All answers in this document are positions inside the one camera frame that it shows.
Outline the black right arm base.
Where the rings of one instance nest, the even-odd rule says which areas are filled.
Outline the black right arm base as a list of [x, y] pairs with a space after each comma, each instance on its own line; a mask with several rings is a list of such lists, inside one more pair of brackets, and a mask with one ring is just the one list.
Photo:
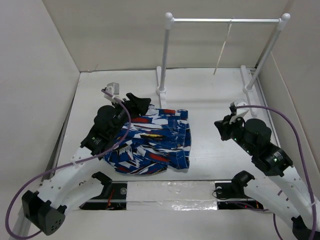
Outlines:
[[212, 196], [217, 200], [219, 210], [244, 210], [266, 212], [264, 206], [253, 198], [245, 195], [244, 188], [254, 176], [243, 170], [237, 173], [231, 180], [219, 180], [214, 182], [215, 189]]

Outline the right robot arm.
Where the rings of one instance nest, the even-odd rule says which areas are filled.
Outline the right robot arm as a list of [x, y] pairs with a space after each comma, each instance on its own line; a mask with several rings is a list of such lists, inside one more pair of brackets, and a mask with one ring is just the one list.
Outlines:
[[214, 125], [221, 139], [233, 140], [239, 145], [251, 157], [254, 166], [275, 183], [287, 198], [281, 198], [260, 185], [258, 179], [246, 170], [237, 173], [230, 183], [218, 190], [218, 194], [223, 198], [252, 198], [291, 227], [296, 239], [318, 240], [320, 216], [313, 215], [312, 207], [319, 207], [320, 202], [317, 198], [310, 198], [307, 186], [286, 152], [271, 142], [272, 131], [265, 122], [227, 115], [215, 121]]

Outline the blue patterned trousers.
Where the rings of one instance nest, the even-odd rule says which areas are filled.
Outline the blue patterned trousers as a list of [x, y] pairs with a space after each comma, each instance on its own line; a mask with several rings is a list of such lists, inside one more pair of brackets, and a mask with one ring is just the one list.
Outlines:
[[125, 124], [123, 142], [103, 159], [126, 175], [153, 175], [167, 168], [187, 170], [192, 145], [189, 112], [150, 105], [146, 115]]

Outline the silver tape strip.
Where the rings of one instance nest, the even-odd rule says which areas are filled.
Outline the silver tape strip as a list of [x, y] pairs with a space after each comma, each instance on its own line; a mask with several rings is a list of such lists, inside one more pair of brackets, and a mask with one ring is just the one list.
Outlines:
[[213, 181], [130, 181], [128, 211], [215, 211]]

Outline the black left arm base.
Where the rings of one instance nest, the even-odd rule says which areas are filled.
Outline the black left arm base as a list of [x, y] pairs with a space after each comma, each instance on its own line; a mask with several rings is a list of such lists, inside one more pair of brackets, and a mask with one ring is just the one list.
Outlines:
[[104, 185], [101, 194], [83, 203], [79, 209], [85, 211], [122, 211], [127, 209], [127, 181], [112, 181]]

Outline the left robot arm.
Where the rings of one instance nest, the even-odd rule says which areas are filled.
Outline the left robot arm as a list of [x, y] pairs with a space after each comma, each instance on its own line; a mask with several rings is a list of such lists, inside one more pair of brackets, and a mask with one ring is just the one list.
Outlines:
[[150, 98], [127, 93], [125, 99], [111, 97], [111, 104], [100, 107], [88, 135], [80, 143], [71, 162], [54, 170], [38, 190], [28, 190], [21, 201], [24, 216], [46, 236], [54, 234], [69, 212], [88, 200], [111, 194], [112, 179], [103, 173], [103, 157], [125, 139], [117, 139], [123, 127], [144, 116]]

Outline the cream clothes hanger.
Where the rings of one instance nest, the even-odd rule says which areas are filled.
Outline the cream clothes hanger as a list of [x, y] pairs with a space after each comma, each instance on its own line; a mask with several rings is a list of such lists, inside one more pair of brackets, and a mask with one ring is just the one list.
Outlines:
[[224, 49], [225, 49], [229, 34], [230, 34], [230, 31], [231, 31], [231, 28], [232, 28], [232, 20], [228, 23], [228, 26], [227, 26], [227, 32], [226, 32], [226, 35], [225, 35], [225, 39], [224, 39], [224, 42], [223, 42], [222, 47], [220, 49], [220, 53], [219, 53], [219, 56], [218, 56], [218, 59], [217, 59], [217, 62], [216, 62], [216, 65], [215, 65], [215, 68], [214, 68], [214, 71], [213, 71], [214, 75], [217, 73], [217, 70], [219, 68], [219, 64], [220, 64], [220, 61], [221, 61], [221, 58], [222, 58], [222, 55], [223, 55], [223, 52], [224, 52]]

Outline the white clothes rack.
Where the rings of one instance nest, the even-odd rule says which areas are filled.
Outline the white clothes rack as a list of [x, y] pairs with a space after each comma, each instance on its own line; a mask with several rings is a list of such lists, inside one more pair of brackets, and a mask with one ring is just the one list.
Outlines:
[[167, 70], [167, 58], [168, 58], [168, 48], [169, 48], [169, 39], [170, 39], [170, 30], [174, 23], [215, 23], [215, 24], [227, 24], [227, 34], [228, 37], [230, 34], [231, 26], [234, 24], [266, 24], [266, 25], [275, 25], [275, 32], [271, 36], [270, 41], [267, 44], [266, 49], [262, 53], [262, 57], [258, 63], [258, 66], [255, 69], [255, 72], [251, 79], [249, 79], [249, 75], [246, 72], [246, 67], [244, 65], [240, 66], [240, 73], [243, 82], [243, 89], [247, 103], [253, 105], [254, 102], [254, 94], [253, 88], [258, 79], [258, 76], [265, 65], [269, 55], [272, 52], [272, 49], [278, 40], [281, 32], [286, 27], [288, 21], [291, 19], [291, 15], [289, 13], [284, 13], [280, 18], [275, 19], [262, 19], [262, 18], [176, 18], [173, 17], [172, 13], [167, 12], [165, 14], [165, 25], [164, 25], [164, 42], [163, 42], [163, 52], [162, 52], [162, 60], [161, 65], [156, 67], [156, 75], [158, 87], [156, 89], [156, 93], [159, 96], [160, 107], [163, 109], [167, 108], [167, 100], [166, 100], [166, 87], [165, 87], [165, 78], [166, 78], [166, 70]]

